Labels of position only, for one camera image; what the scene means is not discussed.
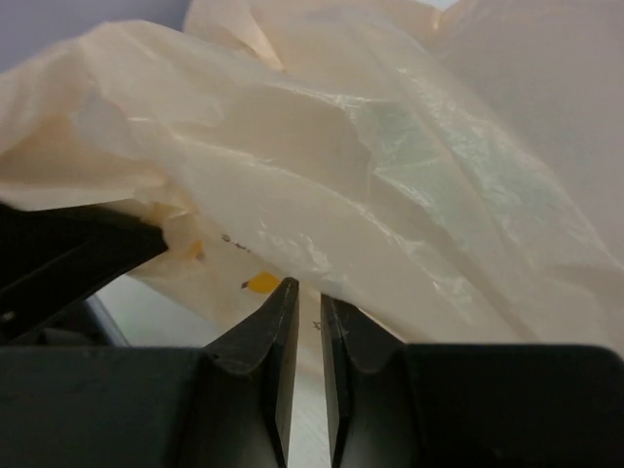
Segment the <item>translucent peach plastic bag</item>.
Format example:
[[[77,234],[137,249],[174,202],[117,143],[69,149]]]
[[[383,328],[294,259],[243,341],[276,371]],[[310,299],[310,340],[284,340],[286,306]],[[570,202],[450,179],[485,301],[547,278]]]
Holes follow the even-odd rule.
[[[623,347],[619,1],[195,1],[1,75],[1,198],[159,226],[231,325],[293,276],[427,342]]]

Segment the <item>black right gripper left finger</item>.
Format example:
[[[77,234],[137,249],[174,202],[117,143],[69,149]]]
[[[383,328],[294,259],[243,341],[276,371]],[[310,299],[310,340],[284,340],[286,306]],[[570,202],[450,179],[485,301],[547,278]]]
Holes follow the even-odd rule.
[[[286,278],[202,349],[180,466],[287,465],[297,342],[298,282]]]

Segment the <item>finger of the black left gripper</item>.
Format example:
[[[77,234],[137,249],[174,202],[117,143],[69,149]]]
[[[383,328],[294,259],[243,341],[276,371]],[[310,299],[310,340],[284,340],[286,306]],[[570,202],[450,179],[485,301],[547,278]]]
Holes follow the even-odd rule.
[[[64,309],[168,249],[162,230],[98,207],[1,205],[1,339],[40,331]]]

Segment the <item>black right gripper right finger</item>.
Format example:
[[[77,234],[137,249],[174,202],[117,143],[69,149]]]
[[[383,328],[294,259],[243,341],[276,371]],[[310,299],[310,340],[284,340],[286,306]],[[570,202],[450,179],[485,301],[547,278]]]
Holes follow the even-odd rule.
[[[358,307],[321,296],[332,467],[427,467],[406,345]]]

